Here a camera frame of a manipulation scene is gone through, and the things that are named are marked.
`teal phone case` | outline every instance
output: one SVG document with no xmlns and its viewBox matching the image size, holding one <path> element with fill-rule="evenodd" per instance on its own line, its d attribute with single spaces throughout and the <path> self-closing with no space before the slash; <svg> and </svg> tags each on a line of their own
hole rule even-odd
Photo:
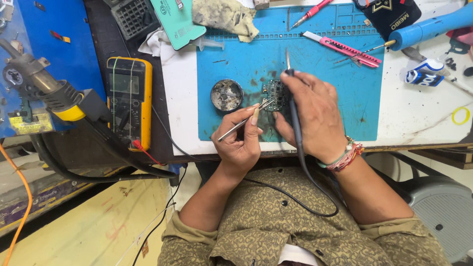
<svg viewBox="0 0 473 266">
<path fill-rule="evenodd" d="M 204 26 L 192 22 L 192 0 L 181 1 L 184 7 L 179 10 L 175 0 L 151 0 L 174 50 L 183 48 L 207 31 Z"/>
</svg>

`circuit board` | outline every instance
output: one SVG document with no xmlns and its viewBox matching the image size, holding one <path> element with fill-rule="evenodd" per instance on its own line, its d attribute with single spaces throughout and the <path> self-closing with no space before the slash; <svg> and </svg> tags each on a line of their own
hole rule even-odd
<svg viewBox="0 0 473 266">
<path fill-rule="evenodd" d="M 266 99 L 274 97 L 276 100 L 271 103 L 266 110 L 281 111 L 289 102 L 289 89 L 284 85 L 281 80 L 269 80 L 267 83 L 263 84 L 263 102 Z"/>
</svg>

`yellow multimeter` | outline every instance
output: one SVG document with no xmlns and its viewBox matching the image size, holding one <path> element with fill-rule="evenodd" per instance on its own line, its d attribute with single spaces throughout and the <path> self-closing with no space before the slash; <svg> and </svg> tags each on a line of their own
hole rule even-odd
<svg viewBox="0 0 473 266">
<path fill-rule="evenodd" d="M 106 94 L 113 121 L 109 128 L 129 146 L 139 140 L 143 150 L 151 142 L 151 64 L 142 59 L 110 57 L 106 68 Z"/>
</svg>

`white cloth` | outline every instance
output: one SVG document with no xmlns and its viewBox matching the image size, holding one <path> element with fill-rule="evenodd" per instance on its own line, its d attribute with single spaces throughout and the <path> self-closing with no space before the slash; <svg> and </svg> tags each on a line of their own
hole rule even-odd
<svg viewBox="0 0 473 266">
<path fill-rule="evenodd" d="M 163 27 L 151 32 L 138 48 L 138 52 L 149 53 L 152 56 L 161 56 L 161 41 L 169 41 Z"/>
<path fill-rule="evenodd" d="M 283 261 L 300 262 L 311 266 L 321 266 L 317 263 L 315 255 L 305 248 L 286 244 L 282 249 L 281 256 L 279 257 L 278 264 Z"/>
</svg>

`hand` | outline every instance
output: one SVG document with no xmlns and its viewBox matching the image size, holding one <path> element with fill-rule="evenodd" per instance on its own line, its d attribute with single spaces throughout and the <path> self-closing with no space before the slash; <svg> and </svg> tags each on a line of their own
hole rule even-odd
<svg viewBox="0 0 473 266">
<path fill-rule="evenodd" d="M 211 136 L 222 158 L 219 168 L 222 168 L 226 177 L 238 183 L 256 164 L 261 154 L 258 135 L 261 135 L 263 130 L 257 126 L 259 109 L 256 108 L 258 106 L 259 104 L 255 104 L 224 116 L 219 128 Z M 233 132 L 219 142 L 219 137 L 247 118 L 249 118 L 248 121 L 242 127 L 245 131 L 244 140 L 238 139 L 237 133 Z"/>
<path fill-rule="evenodd" d="M 304 152 L 325 164 L 337 160 L 345 152 L 348 140 L 343 131 L 335 87 L 300 71 L 295 71 L 294 77 L 283 72 L 280 78 L 294 95 L 298 107 Z M 295 147 L 292 127 L 281 113 L 273 112 L 273 116 L 278 132 Z"/>
</svg>

